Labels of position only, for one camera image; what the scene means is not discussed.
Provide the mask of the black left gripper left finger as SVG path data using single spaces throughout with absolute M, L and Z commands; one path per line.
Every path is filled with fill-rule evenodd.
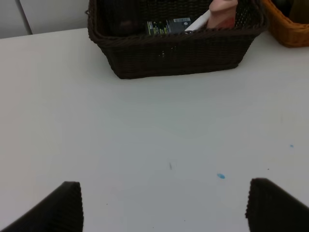
M 3 232 L 82 232 L 81 185 L 65 181 Z

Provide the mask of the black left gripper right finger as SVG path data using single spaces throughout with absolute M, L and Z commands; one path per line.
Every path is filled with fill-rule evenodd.
M 307 232 L 309 207 L 267 178 L 254 178 L 245 217 L 251 232 Z

